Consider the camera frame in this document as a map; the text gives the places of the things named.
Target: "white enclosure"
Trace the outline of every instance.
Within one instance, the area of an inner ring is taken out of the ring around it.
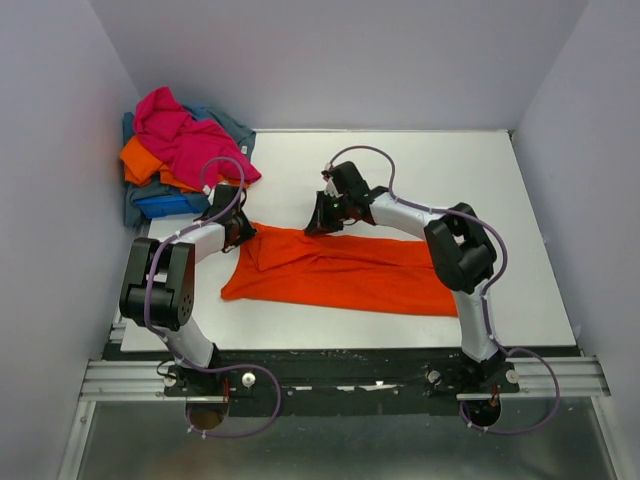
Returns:
[[[134,235],[121,115],[162,85],[253,128],[516,130],[566,313],[637,461],[639,18],[630,0],[4,2],[0,477],[56,477]]]

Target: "white tabletop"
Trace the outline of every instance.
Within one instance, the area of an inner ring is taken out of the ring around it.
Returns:
[[[304,228],[320,171],[340,149],[368,144],[388,152],[400,196],[432,205],[469,203],[503,236],[509,268],[491,291],[494,324],[506,345],[575,345],[542,237],[505,132],[261,132],[252,163],[263,178],[248,191],[251,221]],[[389,165],[375,153],[350,152],[370,187],[386,185]],[[193,217],[154,220],[150,237],[166,236]],[[347,234],[411,239],[386,227],[357,224]],[[457,318],[341,310],[259,300],[224,302],[238,252],[215,254],[196,267],[193,315],[221,349],[458,347]],[[153,334],[127,320],[123,351],[162,350]]]

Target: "blue cloth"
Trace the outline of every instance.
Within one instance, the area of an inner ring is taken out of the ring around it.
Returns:
[[[183,107],[196,122],[209,119],[215,121],[233,138],[247,160],[251,161],[253,147],[256,144],[256,132],[212,105],[183,105]]]
[[[209,200],[203,193],[181,193],[179,188],[160,183],[160,176],[151,177],[151,183],[145,187],[127,184],[124,204],[124,224],[127,227],[139,227],[145,219],[142,211],[134,203],[143,198],[161,197],[167,195],[182,195],[194,210],[202,213],[209,208]]]
[[[133,113],[126,112],[122,116],[122,146],[124,147],[136,132],[133,131]]]

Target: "folded orange cloth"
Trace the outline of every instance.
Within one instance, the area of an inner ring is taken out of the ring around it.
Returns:
[[[124,179],[139,187],[151,182],[151,176],[160,173],[160,183],[178,187],[183,193],[201,192],[178,180],[169,167],[158,160],[140,143],[135,135],[127,142],[120,152],[120,159],[124,162]],[[231,185],[239,185],[238,180],[229,180],[218,175],[218,181],[228,181]]]
[[[254,224],[224,300],[252,298],[412,315],[456,316],[425,242],[349,235],[308,237]]]

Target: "purple cable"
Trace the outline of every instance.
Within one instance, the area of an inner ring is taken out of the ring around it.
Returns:
[[[489,288],[491,288],[491,286],[493,286],[498,280],[500,280],[500,278],[502,278],[502,276],[504,275],[505,271],[507,270],[507,264],[509,262],[509,256],[507,254],[507,245],[505,244],[504,240],[502,239],[502,237],[500,236],[500,234],[497,232],[497,230],[495,228],[493,228],[491,225],[489,225],[488,223],[486,223],[483,220],[480,220],[478,217],[474,217],[473,215],[468,215],[466,213],[463,212],[458,212],[457,210],[450,210],[447,208],[430,208],[430,207],[425,207],[424,205],[420,205],[419,203],[414,203],[414,202],[410,202],[408,200],[405,200],[403,198],[400,198],[399,196],[397,196],[395,194],[395,192],[393,191],[393,182],[396,178],[396,163],[393,161],[393,159],[391,158],[391,156],[385,152],[384,150],[381,150],[379,148],[376,147],[372,147],[370,145],[353,145],[351,147],[347,147],[344,148],[342,150],[340,150],[338,153],[336,153],[333,158],[329,161],[329,166],[333,165],[333,162],[335,162],[338,157],[340,157],[341,155],[343,155],[346,152],[349,152],[351,150],[371,150],[373,152],[376,152],[380,155],[382,155],[384,158],[387,159],[387,161],[389,162],[389,164],[391,165],[391,176],[389,177],[389,195],[391,196],[391,198],[393,198],[396,202],[402,204],[402,205],[406,205],[407,207],[412,207],[412,208],[416,208],[418,210],[422,210],[423,212],[427,212],[427,213],[436,213],[438,215],[455,215],[457,217],[461,217],[464,218],[465,220],[470,220],[472,222],[475,222],[479,225],[481,225],[483,228],[485,228],[486,230],[488,230],[489,232],[491,232],[491,235],[493,235],[493,237],[496,239],[496,241],[498,242],[498,245],[500,247],[500,251],[502,253],[502,265],[500,265],[500,269],[498,270],[498,272],[489,279],[489,281],[485,284],[484,288],[482,289],[482,291],[480,292],[480,298],[482,301],[482,317],[484,320],[484,324],[485,327],[487,329],[487,333],[489,334],[489,338],[491,338],[491,340],[493,341],[493,343],[496,345],[496,347],[507,357],[512,357],[513,355],[515,355],[516,353],[524,353],[526,355],[529,355],[530,357],[535,358],[536,360],[538,360],[540,363],[542,363],[547,370],[549,370],[549,374],[551,375],[551,379],[553,380],[553,385],[555,387],[555,401],[553,404],[553,407],[551,408],[551,411],[549,412],[549,414],[543,419],[541,420],[539,423],[528,427],[528,428],[523,428],[520,430],[499,430],[499,429],[495,429],[495,428],[487,428],[487,427],[481,427],[479,425],[476,425],[475,423],[473,423],[466,411],[467,411],[467,405],[465,402],[460,402],[460,416],[462,417],[462,419],[465,421],[465,423],[467,424],[467,426],[469,428],[474,428],[476,430],[482,431],[482,432],[486,432],[486,433],[493,433],[495,435],[521,435],[523,433],[530,433],[533,431],[538,430],[539,428],[544,427],[545,425],[547,425],[552,419],[553,417],[556,415],[556,413],[558,412],[558,409],[560,408],[560,384],[558,383],[558,377],[556,376],[555,372],[553,371],[553,368],[551,368],[551,365],[549,365],[549,363],[543,359],[540,355],[538,355],[537,353],[527,349],[527,348],[522,348],[522,347],[516,347],[516,348],[511,348],[509,350],[507,350],[507,348],[505,348],[496,338],[496,335],[493,331],[493,327],[491,325],[491,318],[489,315],[489,301],[487,299],[487,293],[489,291]]]
[[[208,431],[208,430],[198,430],[195,427],[193,427],[193,425],[190,426],[191,429],[195,430],[196,432],[202,434],[202,435],[206,435],[208,437],[218,437],[218,438],[242,438],[242,437],[247,437],[249,435],[254,435],[258,432],[261,432],[262,430],[264,430],[265,428],[267,428],[269,425],[271,425],[274,420],[276,419],[276,417],[278,416],[278,413],[280,412],[280,406],[282,404],[282,392],[280,391],[280,384],[278,383],[278,379],[276,378],[276,376],[267,368],[262,367],[260,365],[251,365],[251,364],[240,364],[240,365],[231,365],[229,367],[221,367],[221,368],[205,368],[205,367],[201,367],[199,365],[196,365],[195,363],[193,363],[191,360],[189,360],[188,358],[184,358],[184,357],[180,357],[180,355],[171,347],[171,345],[169,344],[169,342],[167,341],[167,337],[164,334],[164,332],[162,332],[162,330],[158,330],[157,328],[155,328],[153,325],[151,325],[151,291],[153,289],[153,278],[156,275],[156,271],[158,270],[158,263],[160,262],[160,255],[162,254],[162,251],[167,247],[167,245],[169,245],[171,242],[173,242],[174,240],[177,240],[179,237],[181,237],[182,235],[192,232],[194,230],[197,230],[198,228],[204,227],[205,225],[208,225],[209,223],[215,222],[217,219],[219,219],[220,217],[222,217],[223,215],[225,215],[229,210],[231,210],[233,208],[233,206],[238,202],[238,200],[240,199],[240,196],[242,194],[242,190],[244,189],[244,171],[242,170],[242,167],[240,166],[240,164],[237,162],[237,160],[230,158],[230,157],[216,157],[214,159],[209,160],[204,167],[202,167],[202,171],[200,172],[200,184],[202,186],[202,188],[205,188],[205,183],[204,183],[204,177],[205,177],[205,173],[207,171],[207,169],[213,165],[214,163],[218,163],[221,161],[230,161],[231,163],[233,163],[237,168],[238,171],[240,172],[240,187],[238,188],[238,191],[236,192],[235,196],[233,197],[233,199],[231,200],[231,202],[229,202],[229,205],[227,205],[220,213],[218,213],[217,215],[214,215],[213,217],[205,220],[204,222],[199,222],[199,223],[194,223],[192,225],[189,225],[188,227],[183,228],[182,230],[180,230],[177,234],[173,234],[170,237],[166,238],[162,243],[160,243],[160,245],[158,246],[158,250],[156,250],[156,253],[153,256],[153,259],[151,260],[151,266],[149,268],[149,280],[147,280],[147,286],[145,289],[145,293],[144,293],[144,310],[143,310],[143,319],[144,319],[144,325],[145,327],[147,327],[147,329],[149,329],[151,332],[155,333],[156,335],[158,335],[162,341],[166,344],[167,349],[169,350],[169,352],[176,358],[176,363],[178,364],[185,364],[190,368],[193,368],[194,370],[197,370],[198,372],[202,372],[202,373],[224,373],[224,372],[231,372],[233,370],[258,370],[261,372],[264,372],[265,374],[267,374],[267,376],[271,379],[271,381],[273,382],[274,386],[276,387],[276,406],[273,410],[273,413],[271,414],[271,416],[267,419],[266,422],[264,422],[262,425],[253,428],[251,430],[247,430],[245,432],[240,432],[240,433],[216,433],[216,432],[212,432],[212,431]]]

